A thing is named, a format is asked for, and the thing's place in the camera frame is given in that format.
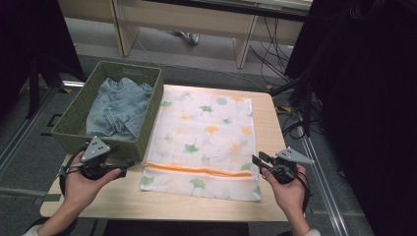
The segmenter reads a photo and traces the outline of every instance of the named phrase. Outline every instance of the denim jeans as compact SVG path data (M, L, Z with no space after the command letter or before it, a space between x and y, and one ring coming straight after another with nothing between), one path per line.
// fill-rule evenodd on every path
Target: denim jeans
M134 141L147 110L152 87L123 78L107 78L100 86L87 118L86 135Z

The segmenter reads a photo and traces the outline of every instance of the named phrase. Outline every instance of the sleeve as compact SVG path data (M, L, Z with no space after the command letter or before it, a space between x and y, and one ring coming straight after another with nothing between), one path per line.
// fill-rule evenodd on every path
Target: sleeve
M28 230L28 232L26 232L23 236L39 236L36 232L36 230L38 228L40 228L40 226L42 225L35 225L34 227L32 227L30 230Z
M304 236L321 236L319 230L317 229L311 229L306 235Z

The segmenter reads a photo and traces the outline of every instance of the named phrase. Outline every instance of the orange stripe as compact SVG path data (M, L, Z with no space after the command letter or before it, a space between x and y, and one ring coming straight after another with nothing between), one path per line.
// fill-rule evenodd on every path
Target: orange stripe
M218 177L252 177L252 173L242 171L242 172L228 172L223 170L216 170L211 168L191 168L186 166L180 165L163 165L163 164L156 164L156 163L147 163L147 167L153 169L160 169L160 170L168 170L168 171L175 171L175 172L186 172L186 173L197 173L197 174L209 174Z

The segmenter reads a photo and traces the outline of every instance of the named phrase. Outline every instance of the hand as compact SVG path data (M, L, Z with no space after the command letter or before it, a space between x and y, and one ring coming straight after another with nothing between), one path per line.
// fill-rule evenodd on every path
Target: hand
M74 163L81 162L84 151L81 151L73 160ZM114 169L98 180L90 180L84 177L79 171L79 167L70 168L65 182L65 200L64 205L76 207L80 212L88 207L100 189L114 180L121 172L120 169Z
M306 168L298 164L297 171L306 174ZM265 179L272 186L276 203L282 208L291 224L292 235L305 235L311 228L304 218L303 201L305 189L303 185L297 179L281 185L268 170L263 168L262 172Z
M81 162L83 154L83 151L78 153L73 164ZM98 180L90 180L85 178L79 170L80 168L73 167L68 171L64 203L52 217L36 230L39 236L63 232L92 203L100 189L114 180L121 172L120 169L114 169Z

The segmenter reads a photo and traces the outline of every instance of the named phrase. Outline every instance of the green storage basket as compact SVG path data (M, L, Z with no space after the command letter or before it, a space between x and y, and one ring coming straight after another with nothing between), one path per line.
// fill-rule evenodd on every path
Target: green storage basket
M86 136L87 117L97 96L98 88L107 78L115 82L119 82L122 78L129 78L137 84L147 83L153 87L153 93L135 141L101 138L111 148L117 147L109 158L122 160L134 158L136 161L142 161L163 95L163 80L161 70L158 68L99 62L76 98L52 129L52 136L70 154L75 153L91 140L91 137Z

